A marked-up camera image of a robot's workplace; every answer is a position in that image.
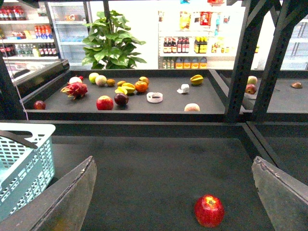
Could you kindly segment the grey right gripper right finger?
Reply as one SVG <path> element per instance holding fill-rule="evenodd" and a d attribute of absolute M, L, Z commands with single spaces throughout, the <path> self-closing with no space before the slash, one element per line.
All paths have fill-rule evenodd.
<path fill-rule="evenodd" d="M 276 231 L 308 229 L 308 186 L 260 156 L 252 164 L 258 196 Z"/>

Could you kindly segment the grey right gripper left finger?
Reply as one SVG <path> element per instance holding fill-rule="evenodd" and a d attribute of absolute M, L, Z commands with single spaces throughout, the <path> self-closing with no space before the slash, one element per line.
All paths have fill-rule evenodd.
<path fill-rule="evenodd" d="M 79 231 L 97 176 L 92 156 L 0 224 L 2 231 Z"/>

